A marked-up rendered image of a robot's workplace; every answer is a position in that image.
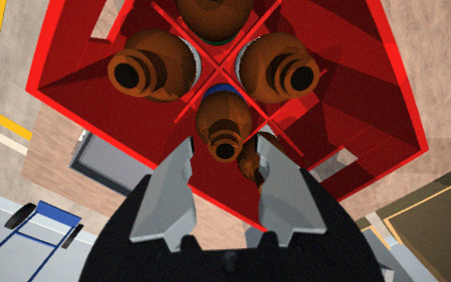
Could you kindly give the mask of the red crate with dividers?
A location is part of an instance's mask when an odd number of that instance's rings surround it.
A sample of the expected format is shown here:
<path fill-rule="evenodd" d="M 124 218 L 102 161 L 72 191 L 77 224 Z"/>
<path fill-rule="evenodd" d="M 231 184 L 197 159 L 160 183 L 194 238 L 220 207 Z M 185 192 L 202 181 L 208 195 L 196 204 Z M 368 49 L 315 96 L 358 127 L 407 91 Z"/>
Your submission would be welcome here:
<path fill-rule="evenodd" d="M 196 129 L 201 100 L 216 83 L 231 84 L 250 109 L 252 127 L 243 143 L 268 124 L 286 156 L 308 172 L 343 148 L 359 158 L 320 183 L 338 203 L 429 150 L 380 0 L 254 0 L 243 28 L 223 46 L 209 45 L 189 30 L 175 0 L 125 0 L 107 38 L 93 38 L 105 3 L 50 0 L 25 90 L 153 170 L 193 137 L 188 182 L 193 193 L 263 232 L 256 183 L 241 173 L 236 159 L 214 159 Z M 145 29 L 175 34 L 201 56 L 199 80 L 178 100 L 134 97 L 109 79 L 113 56 Z M 295 100 L 257 104 L 234 83 L 239 83 L 234 62 L 246 43 L 271 32 L 297 37 L 320 78 Z"/>

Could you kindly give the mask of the brown bottle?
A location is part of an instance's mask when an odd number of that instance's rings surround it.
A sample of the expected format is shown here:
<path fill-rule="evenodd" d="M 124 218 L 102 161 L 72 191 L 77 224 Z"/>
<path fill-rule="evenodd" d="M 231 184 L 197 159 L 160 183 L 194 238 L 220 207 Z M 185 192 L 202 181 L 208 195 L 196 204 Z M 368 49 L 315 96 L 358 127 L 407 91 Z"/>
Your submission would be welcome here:
<path fill-rule="evenodd" d="M 252 127 L 243 96 L 229 83 L 216 83 L 205 92 L 196 113 L 196 129 L 219 162 L 237 158 Z"/>
<path fill-rule="evenodd" d="M 307 95 L 320 78 L 303 43 L 285 32 L 271 32 L 245 44 L 235 58 L 234 72 L 253 99 L 267 104 Z"/>
<path fill-rule="evenodd" d="M 247 22 L 254 0 L 175 0 L 186 26 L 202 41 L 223 46 Z"/>
<path fill-rule="evenodd" d="M 286 152 L 271 130 L 271 128 L 268 126 L 268 124 L 265 124 L 259 131 L 257 131 L 255 134 L 260 134 L 263 136 L 266 140 L 268 140 L 271 144 L 273 144 L 277 149 L 279 149 L 284 155 L 286 155 Z M 259 161 L 260 157 L 255 153 L 255 146 L 254 146 L 254 137 L 255 134 L 250 137 L 245 143 L 242 144 L 242 149 L 239 153 L 239 155 L 236 158 L 237 165 L 241 173 L 250 181 L 256 183 L 258 192 L 260 194 L 261 186 L 264 184 L 264 179 L 262 175 L 259 173 Z"/>
<path fill-rule="evenodd" d="M 199 80 L 202 67 L 199 52 L 187 40 L 145 29 L 113 56 L 107 72 L 119 91 L 166 103 L 183 97 Z"/>

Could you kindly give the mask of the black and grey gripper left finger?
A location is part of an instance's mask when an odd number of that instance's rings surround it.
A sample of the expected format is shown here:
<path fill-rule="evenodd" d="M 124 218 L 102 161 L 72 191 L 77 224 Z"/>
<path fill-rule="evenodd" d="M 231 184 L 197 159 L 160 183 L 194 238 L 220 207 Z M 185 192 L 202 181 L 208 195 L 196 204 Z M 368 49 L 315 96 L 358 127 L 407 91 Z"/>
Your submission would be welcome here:
<path fill-rule="evenodd" d="M 181 238 L 197 225 L 188 186 L 193 155 L 189 136 L 142 178 L 98 235 L 78 282 L 124 282 L 151 260 L 180 251 Z"/>

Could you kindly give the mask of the black rectangular tray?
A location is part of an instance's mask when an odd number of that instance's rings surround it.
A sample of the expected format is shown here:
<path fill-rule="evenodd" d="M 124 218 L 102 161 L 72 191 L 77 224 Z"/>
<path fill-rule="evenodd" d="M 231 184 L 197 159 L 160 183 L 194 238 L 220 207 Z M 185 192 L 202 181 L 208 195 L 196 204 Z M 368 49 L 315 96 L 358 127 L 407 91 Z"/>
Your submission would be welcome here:
<path fill-rule="evenodd" d="M 68 168 L 125 198 L 153 171 L 88 130 Z"/>

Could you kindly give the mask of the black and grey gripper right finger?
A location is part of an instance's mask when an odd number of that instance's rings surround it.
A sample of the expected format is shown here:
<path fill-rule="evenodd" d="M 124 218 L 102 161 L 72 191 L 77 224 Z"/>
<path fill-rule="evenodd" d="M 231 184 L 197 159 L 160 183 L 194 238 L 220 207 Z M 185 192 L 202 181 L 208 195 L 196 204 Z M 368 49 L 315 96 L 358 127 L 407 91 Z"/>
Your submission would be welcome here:
<path fill-rule="evenodd" d="M 260 134 L 254 146 L 264 179 L 259 222 L 278 235 L 279 246 L 314 255 L 348 282 L 385 282 L 365 236 L 333 196 Z"/>

